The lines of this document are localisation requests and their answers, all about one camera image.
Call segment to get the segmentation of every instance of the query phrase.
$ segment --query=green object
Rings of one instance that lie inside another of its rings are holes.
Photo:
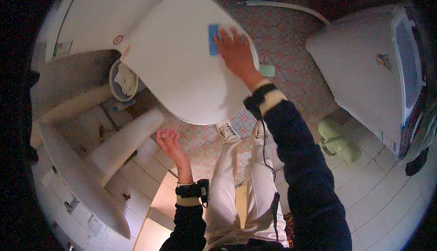
[[[348,163],[353,163],[361,156],[360,147],[340,130],[338,123],[332,118],[322,120],[317,127],[318,132],[322,136],[322,150],[329,156],[338,156],[346,160]]]
[[[259,65],[259,73],[264,77],[274,77],[275,68],[271,65]]]

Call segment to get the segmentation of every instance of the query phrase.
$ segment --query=red circular logo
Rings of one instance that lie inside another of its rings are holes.
[[[123,35],[118,35],[117,37],[115,37],[114,41],[112,42],[114,45],[118,45],[119,43],[121,43],[123,41]]]

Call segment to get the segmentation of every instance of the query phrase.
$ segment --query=barcode sticker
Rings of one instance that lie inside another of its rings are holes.
[[[55,46],[55,51],[53,52],[53,57],[68,55],[70,53],[71,45],[73,41],[63,41],[61,43],[57,43]]]
[[[388,135],[386,135],[383,131],[379,130],[381,134],[381,140],[384,144],[393,152],[396,152],[396,142],[393,141]]]

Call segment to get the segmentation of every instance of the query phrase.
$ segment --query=wrist-mounted camera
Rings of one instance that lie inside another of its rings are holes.
[[[260,104],[262,104],[265,100],[264,96],[270,91],[277,90],[274,84],[266,84],[258,88],[252,96],[246,98],[243,103],[246,109],[254,115],[257,120],[262,120],[263,117],[261,115],[261,111],[259,110]]]
[[[182,198],[197,197],[202,200],[202,205],[206,203],[208,207],[209,200],[209,180],[200,179],[197,183],[176,188],[176,194]]]

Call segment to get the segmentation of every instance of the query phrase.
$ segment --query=hand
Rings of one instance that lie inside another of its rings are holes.
[[[243,34],[242,40],[235,28],[231,28],[230,30],[233,34],[233,39],[221,28],[218,33],[222,40],[220,40],[218,36],[214,36],[214,42],[217,45],[221,57],[225,60],[226,66],[246,84],[249,90],[253,90],[264,77],[254,66],[247,36]]]
[[[191,161],[188,154],[179,146],[179,134],[177,130],[172,130],[168,127],[164,133],[158,129],[156,142],[161,147],[163,152],[171,158],[171,160],[179,168],[189,168],[191,170]]]

